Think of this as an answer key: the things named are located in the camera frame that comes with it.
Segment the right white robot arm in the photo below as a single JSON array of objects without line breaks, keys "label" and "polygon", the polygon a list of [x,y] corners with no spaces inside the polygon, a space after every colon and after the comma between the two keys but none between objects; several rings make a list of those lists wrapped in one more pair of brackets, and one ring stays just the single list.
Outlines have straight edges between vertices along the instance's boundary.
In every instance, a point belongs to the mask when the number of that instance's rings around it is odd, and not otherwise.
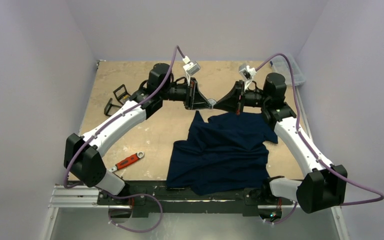
[{"label": "right white robot arm", "polygon": [[307,214],[340,206],[345,200],[347,170],[343,165],[334,165],[309,139],[298,116],[285,101],[286,90],[285,77],[272,72],[266,76],[262,89],[247,90],[244,81],[236,81],[213,107],[236,115],[244,107],[260,108],[264,122],[297,161],[304,179],[276,176],[264,180],[260,191],[264,202],[272,204],[279,198],[289,199]]}]

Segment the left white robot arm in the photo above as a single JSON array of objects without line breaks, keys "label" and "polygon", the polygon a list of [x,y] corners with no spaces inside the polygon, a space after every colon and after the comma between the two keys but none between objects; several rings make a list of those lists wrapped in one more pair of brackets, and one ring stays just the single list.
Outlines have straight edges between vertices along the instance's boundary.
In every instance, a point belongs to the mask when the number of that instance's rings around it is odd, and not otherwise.
[{"label": "left white robot arm", "polygon": [[93,130],[81,136],[73,133],[66,139],[66,170],[86,186],[108,192],[116,204],[126,203],[127,183],[105,167],[102,157],[123,135],[158,111],[164,100],[183,102],[187,110],[211,109],[213,105],[200,93],[193,77],[200,69],[197,62],[189,61],[183,66],[185,76],[175,81],[172,65],[155,64],[148,79],[116,113]]}]

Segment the navy blue t-shirt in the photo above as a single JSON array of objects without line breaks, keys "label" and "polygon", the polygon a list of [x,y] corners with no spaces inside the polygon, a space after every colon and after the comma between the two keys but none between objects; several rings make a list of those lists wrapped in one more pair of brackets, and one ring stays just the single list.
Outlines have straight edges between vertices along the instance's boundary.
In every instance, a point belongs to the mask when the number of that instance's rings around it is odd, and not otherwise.
[{"label": "navy blue t-shirt", "polygon": [[259,188],[269,177],[264,142],[277,144],[278,136],[261,114],[227,112],[204,121],[196,111],[187,139],[173,144],[166,185],[197,195]]}]

